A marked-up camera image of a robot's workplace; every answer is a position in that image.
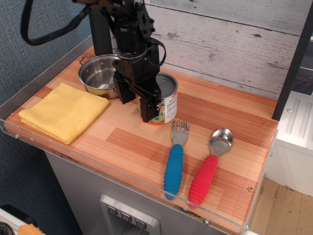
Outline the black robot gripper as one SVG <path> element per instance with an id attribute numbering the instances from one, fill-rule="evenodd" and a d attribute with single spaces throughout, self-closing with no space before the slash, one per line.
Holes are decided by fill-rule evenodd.
<path id="1" fill-rule="evenodd" d="M 159 115 L 162 105 L 161 91 L 156 83 L 162 61 L 158 44 L 141 44 L 137 51 L 117 48 L 118 59 L 112 65 L 115 88 L 122 103 L 129 103 L 138 95 L 138 111 L 143 122 L 149 122 Z"/>

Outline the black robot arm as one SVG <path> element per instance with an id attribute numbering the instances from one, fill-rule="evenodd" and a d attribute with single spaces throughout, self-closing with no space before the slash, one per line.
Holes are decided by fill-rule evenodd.
<path id="1" fill-rule="evenodd" d="M 156 82 L 164 59 L 159 47 L 164 46 L 151 35 L 154 20 L 143 0 L 79 0 L 78 4 L 101 11 L 109 23 L 117 44 L 118 60 L 113 62 L 115 88 L 125 104 L 139 96 L 143 122 L 159 115 L 161 89 Z"/>

